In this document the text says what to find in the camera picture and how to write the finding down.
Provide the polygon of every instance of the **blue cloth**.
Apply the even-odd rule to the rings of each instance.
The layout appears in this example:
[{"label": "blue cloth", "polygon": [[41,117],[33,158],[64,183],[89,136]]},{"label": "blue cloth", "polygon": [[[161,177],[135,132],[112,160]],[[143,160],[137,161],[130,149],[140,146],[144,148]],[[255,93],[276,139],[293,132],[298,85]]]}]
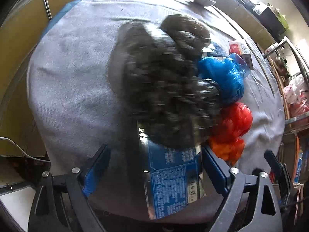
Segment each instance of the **blue cloth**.
[{"label": "blue cloth", "polygon": [[49,30],[54,27],[54,25],[76,4],[78,4],[81,0],[74,0],[73,2],[69,2],[66,4],[54,17],[53,19],[48,23],[48,26],[44,29],[41,39],[49,32]]},{"label": "blue cloth", "polygon": [[223,60],[212,56],[203,58],[198,63],[198,73],[200,78],[210,78],[219,84],[221,102],[223,105],[228,105],[243,97],[243,80],[250,73],[250,69],[242,58],[233,53]]}]

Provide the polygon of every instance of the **orange plastic bag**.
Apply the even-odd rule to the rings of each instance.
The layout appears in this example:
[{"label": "orange plastic bag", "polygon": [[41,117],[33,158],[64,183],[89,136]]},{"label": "orange plastic bag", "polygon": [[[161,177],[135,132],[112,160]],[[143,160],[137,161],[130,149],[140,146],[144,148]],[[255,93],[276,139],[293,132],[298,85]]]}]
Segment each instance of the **orange plastic bag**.
[{"label": "orange plastic bag", "polygon": [[218,143],[216,138],[210,137],[209,145],[218,158],[229,161],[231,166],[233,166],[243,153],[245,141],[241,138],[236,138],[229,143]]},{"label": "orange plastic bag", "polygon": [[221,120],[213,128],[213,136],[218,142],[233,142],[246,134],[252,125],[252,114],[245,104],[236,102],[220,112]]}]

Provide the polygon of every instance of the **table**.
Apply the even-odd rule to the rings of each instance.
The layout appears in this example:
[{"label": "table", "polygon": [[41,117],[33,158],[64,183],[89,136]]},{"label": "table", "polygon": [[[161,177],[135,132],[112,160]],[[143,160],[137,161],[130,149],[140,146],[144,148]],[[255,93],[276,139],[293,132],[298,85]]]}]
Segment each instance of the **table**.
[{"label": "table", "polygon": [[[136,123],[128,117],[121,96],[123,64],[111,65],[110,54],[123,23],[135,19],[159,25],[167,15],[179,13],[205,22],[212,40],[227,54],[228,41],[240,39],[241,32],[262,64],[252,56],[254,71],[244,81],[241,101],[252,110],[253,125],[244,136],[238,167],[246,174],[255,168],[270,171],[263,154],[267,149],[278,151],[284,131],[282,100],[267,62],[233,20],[230,24],[213,7],[191,0],[82,0],[38,43],[29,63],[27,92],[52,174],[82,165],[103,143],[111,147],[109,168],[90,197],[95,209],[149,221]],[[206,185],[206,197],[158,221],[209,221],[222,197],[211,183]]]}]

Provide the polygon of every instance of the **white panel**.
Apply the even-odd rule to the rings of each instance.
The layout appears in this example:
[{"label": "white panel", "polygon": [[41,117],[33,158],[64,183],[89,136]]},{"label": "white panel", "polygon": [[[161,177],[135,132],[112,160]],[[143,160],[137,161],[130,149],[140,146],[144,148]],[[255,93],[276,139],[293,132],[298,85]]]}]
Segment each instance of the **white panel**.
[{"label": "white panel", "polygon": [[28,231],[29,215],[35,193],[32,187],[26,187],[0,196],[8,212],[25,232]]}]

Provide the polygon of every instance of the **silver screw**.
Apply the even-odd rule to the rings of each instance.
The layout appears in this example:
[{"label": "silver screw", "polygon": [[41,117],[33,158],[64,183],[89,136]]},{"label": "silver screw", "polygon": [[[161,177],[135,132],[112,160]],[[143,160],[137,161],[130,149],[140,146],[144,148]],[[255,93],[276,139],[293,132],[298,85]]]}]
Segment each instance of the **silver screw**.
[{"label": "silver screw", "polygon": [[80,172],[80,168],[79,167],[75,167],[72,169],[72,173],[79,173]]},{"label": "silver screw", "polygon": [[265,172],[261,172],[261,176],[262,176],[263,178],[267,178],[267,177],[268,177],[268,174],[265,173]]},{"label": "silver screw", "polygon": [[232,168],[230,169],[230,171],[231,171],[232,173],[234,173],[234,174],[238,174],[238,173],[239,173],[239,169],[236,168],[236,167],[232,167]]},{"label": "silver screw", "polygon": [[47,178],[49,176],[49,171],[45,171],[42,173],[43,178]]}]

